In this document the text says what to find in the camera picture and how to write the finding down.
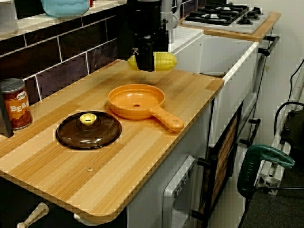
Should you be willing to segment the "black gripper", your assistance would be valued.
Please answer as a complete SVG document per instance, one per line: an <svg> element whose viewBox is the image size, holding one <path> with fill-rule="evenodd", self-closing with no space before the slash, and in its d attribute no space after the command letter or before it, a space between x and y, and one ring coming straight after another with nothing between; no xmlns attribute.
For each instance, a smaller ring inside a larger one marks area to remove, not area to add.
<svg viewBox="0 0 304 228"><path fill-rule="evenodd" d="M169 45L168 31L151 34L134 33L133 54L140 70L152 72L154 68L153 52L167 52Z"/></svg>

